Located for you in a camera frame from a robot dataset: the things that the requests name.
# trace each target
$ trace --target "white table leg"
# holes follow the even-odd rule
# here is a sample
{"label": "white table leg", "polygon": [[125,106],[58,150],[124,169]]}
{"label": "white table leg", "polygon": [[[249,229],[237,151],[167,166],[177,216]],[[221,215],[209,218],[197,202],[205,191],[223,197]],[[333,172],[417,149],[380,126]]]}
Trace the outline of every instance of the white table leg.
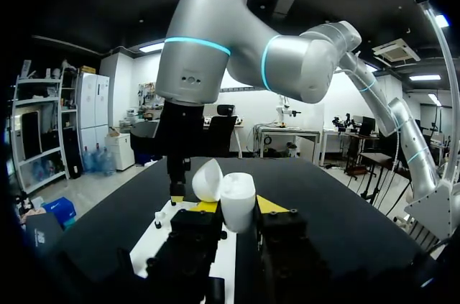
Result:
{"label": "white table leg", "polygon": [[323,132],[323,135],[321,137],[323,146],[321,148],[321,161],[319,162],[319,166],[324,166],[324,158],[326,157],[326,143],[328,140],[328,133]]}
{"label": "white table leg", "polygon": [[238,144],[238,158],[241,159],[243,157],[242,145],[239,142],[238,132],[236,128],[233,128],[233,134],[235,134],[236,143]]}

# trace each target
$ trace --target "white bowl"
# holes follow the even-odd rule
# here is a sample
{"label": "white bowl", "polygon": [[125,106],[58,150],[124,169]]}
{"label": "white bowl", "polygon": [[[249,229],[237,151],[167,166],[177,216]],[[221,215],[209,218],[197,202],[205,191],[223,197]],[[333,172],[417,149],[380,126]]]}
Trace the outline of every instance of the white bowl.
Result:
{"label": "white bowl", "polygon": [[223,175],[219,163],[215,159],[206,162],[198,169],[192,179],[192,188],[196,197],[205,202],[219,201]]}
{"label": "white bowl", "polygon": [[221,207],[225,225],[230,231],[245,231],[252,222],[256,188],[248,173],[229,173],[221,181]]}

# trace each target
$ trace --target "floor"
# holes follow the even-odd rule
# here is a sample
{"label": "floor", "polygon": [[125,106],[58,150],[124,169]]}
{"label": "floor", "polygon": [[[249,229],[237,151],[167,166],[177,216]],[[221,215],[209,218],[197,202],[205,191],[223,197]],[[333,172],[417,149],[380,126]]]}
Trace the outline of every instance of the floor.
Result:
{"label": "floor", "polygon": [[[361,194],[364,192],[364,190],[366,189],[367,183],[369,181],[369,174],[358,175],[357,180],[353,178],[350,180],[350,177],[344,173],[344,170],[342,168],[333,167],[327,170],[322,167],[322,169],[326,171],[332,177],[342,182],[344,185],[347,185],[350,190],[358,194]],[[372,176],[368,194],[371,194],[374,191],[374,188],[377,184],[380,169],[376,167],[375,172],[377,176],[375,177]],[[388,213],[388,211],[392,208],[392,206],[396,202],[398,196],[401,194],[405,186],[408,184],[408,180],[406,180],[405,178],[399,175],[395,175],[393,178],[393,181],[391,181],[391,177],[392,176],[390,174],[390,171],[384,170],[382,174],[382,179],[380,180],[380,184],[379,184],[379,188],[381,188],[381,191],[379,195],[377,196],[376,201],[374,202],[374,207],[377,208],[383,214]],[[410,186],[406,190],[406,193],[407,192],[410,192]],[[398,204],[395,206],[395,208],[391,210],[390,214],[388,214],[388,218],[393,219],[395,216],[400,216],[400,217],[406,216],[407,213],[404,212],[404,207],[406,207],[406,205],[407,203],[405,201],[405,195],[403,195],[400,201],[398,202]]]}
{"label": "floor", "polygon": [[41,196],[46,203],[49,203],[65,197],[72,201],[77,212],[75,219],[79,219],[144,169],[145,167],[133,165],[125,171],[117,171],[108,177],[90,173],[75,180],[60,180],[35,192],[32,199]]}

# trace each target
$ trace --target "ceiling light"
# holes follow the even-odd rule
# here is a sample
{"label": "ceiling light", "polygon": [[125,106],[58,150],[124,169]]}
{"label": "ceiling light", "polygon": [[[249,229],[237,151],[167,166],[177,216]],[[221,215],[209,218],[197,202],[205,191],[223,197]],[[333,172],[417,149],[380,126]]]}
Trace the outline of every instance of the ceiling light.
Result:
{"label": "ceiling light", "polygon": [[417,75],[417,76],[410,76],[409,79],[411,79],[412,81],[427,81],[427,80],[440,80],[441,77],[438,74]]}
{"label": "ceiling light", "polygon": [[436,97],[436,94],[428,94],[428,97],[431,98],[431,100],[436,104],[437,106],[442,106],[441,102],[438,100],[438,97]]}
{"label": "ceiling light", "polygon": [[438,24],[439,27],[447,27],[449,25],[446,17],[442,14],[436,15],[434,19],[436,20],[436,24]]}
{"label": "ceiling light", "polygon": [[372,67],[371,65],[368,65],[368,64],[366,64],[366,69],[371,73],[378,71],[376,67]]}
{"label": "ceiling light", "polygon": [[142,52],[151,52],[156,50],[161,50],[165,46],[164,42],[148,45],[146,47],[140,47],[139,50]]}

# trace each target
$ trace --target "door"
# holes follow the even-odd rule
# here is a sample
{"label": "door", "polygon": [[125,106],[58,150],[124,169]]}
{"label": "door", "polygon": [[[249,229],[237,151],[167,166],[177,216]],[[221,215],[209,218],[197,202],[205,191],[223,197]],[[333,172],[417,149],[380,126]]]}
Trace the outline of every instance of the door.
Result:
{"label": "door", "polygon": [[96,130],[96,143],[99,144],[99,149],[104,149],[106,146],[106,136],[109,133],[109,127],[105,126],[97,126],[94,128]]}
{"label": "door", "polygon": [[85,152],[85,147],[87,147],[88,152],[93,152],[96,150],[96,128],[86,128],[80,131],[80,142],[81,142],[81,154]]}
{"label": "door", "polygon": [[80,128],[90,128],[95,126],[95,98],[97,87],[97,75],[83,74],[81,81],[80,106]]}
{"label": "door", "polygon": [[97,75],[97,79],[95,126],[102,126],[109,123],[109,77]]}

